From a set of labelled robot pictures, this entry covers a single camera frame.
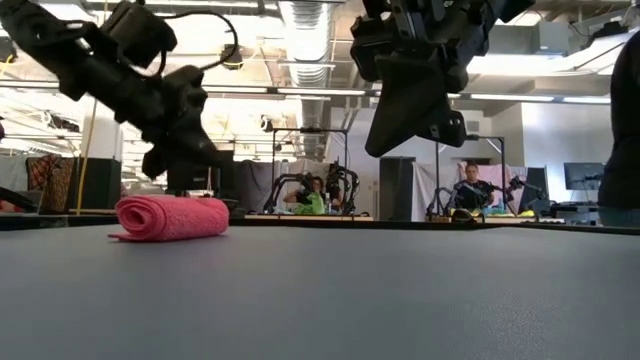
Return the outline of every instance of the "ceiling duct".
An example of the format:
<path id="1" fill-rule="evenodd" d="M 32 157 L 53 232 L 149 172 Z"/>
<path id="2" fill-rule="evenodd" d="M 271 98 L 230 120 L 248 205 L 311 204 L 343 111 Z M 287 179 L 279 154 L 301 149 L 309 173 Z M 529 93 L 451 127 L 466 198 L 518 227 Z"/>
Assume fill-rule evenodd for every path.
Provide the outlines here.
<path id="1" fill-rule="evenodd" d="M 279 3 L 287 33 L 287 56 L 291 81 L 296 87 L 323 88 L 328 85 L 329 68 L 322 64 L 329 58 L 333 6 L 319 2 Z M 321 127 L 323 102 L 301 100 L 303 127 Z M 305 137 L 305 157 L 317 153 L 318 138 Z"/>

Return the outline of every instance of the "table surface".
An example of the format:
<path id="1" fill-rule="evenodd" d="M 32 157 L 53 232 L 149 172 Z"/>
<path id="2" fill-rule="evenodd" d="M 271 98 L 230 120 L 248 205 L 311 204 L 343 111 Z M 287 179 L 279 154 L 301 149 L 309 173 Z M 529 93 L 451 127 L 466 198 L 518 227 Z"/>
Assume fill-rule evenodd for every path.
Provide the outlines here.
<path id="1" fill-rule="evenodd" d="M 529 229 L 0 232 L 5 359 L 635 359 L 640 238 Z"/>

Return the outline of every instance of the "pink towel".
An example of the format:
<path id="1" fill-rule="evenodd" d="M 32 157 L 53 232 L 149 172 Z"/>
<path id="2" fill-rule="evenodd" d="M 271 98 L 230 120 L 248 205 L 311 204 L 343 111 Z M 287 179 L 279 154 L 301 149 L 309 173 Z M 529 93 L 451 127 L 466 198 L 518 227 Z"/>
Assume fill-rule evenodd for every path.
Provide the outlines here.
<path id="1" fill-rule="evenodd" d="M 216 236 L 229 226 L 229 209 L 213 198 L 129 196 L 118 202 L 116 213 L 128 233 L 109 236 L 121 241 L 174 241 Z"/>

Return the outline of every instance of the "person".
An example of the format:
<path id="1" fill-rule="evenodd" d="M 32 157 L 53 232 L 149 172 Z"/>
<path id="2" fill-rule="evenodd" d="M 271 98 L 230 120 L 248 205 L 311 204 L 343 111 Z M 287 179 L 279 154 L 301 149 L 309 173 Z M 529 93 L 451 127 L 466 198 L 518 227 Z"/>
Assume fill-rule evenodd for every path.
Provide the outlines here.
<path id="1" fill-rule="evenodd" d="M 454 185 L 454 189 L 458 189 L 455 207 L 473 211 L 493 203 L 493 187 L 488 182 L 478 179 L 478 165 L 468 163 L 464 173 L 466 179 Z"/>
<path id="2" fill-rule="evenodd" d="M 640 227 L 640 32 L 620 51 L 611 76 L 613 150 L 598 192 L 598 212 L 605 226 Z"/>
<path id="3" fill-rule="evenodd" d="M 287 204 L 298 204 L 295 213 L 297 215 L 322 215 L 326 212 L 324 201 L 324 180 L 314 176 L 311 182 L 312 191 L 305 194 L 301 190 L 295 190 L 285 195 L 283 201 Z"/>

